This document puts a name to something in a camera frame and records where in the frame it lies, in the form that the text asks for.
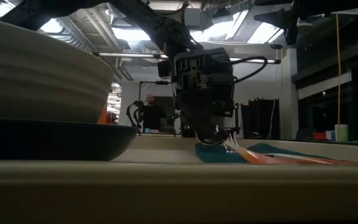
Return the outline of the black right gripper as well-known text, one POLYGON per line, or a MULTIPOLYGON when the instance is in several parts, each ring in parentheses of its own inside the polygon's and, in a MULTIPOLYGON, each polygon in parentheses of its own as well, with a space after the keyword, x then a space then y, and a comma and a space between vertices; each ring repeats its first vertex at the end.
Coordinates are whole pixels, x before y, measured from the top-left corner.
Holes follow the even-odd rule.
POLYGON ((256 21, 286 29, 287 45, 293 45, 296 42, 298 19, 305 20, 309 16, 358 8, 358 0, 255 0, 256 6, 291 3, 293 4, 290 11, 281 9, 254 16, 256 21))

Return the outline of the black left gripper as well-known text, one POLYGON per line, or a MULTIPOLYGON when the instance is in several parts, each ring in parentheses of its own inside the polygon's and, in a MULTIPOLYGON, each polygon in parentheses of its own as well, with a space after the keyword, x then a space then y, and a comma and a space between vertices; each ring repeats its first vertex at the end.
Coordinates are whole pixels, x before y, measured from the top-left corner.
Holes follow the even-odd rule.
POLYGON ((198 137, 206 145, 222 144, 227 132, 216 126, 212 117, 233 115, 234 76, 227 52, 223 48, 182 52, 172 62, 174 104, 181 110, 185 136, 198 137), (209 104, 199 102, 195 95, 180 95, 192 88, 209 88, 209 104))

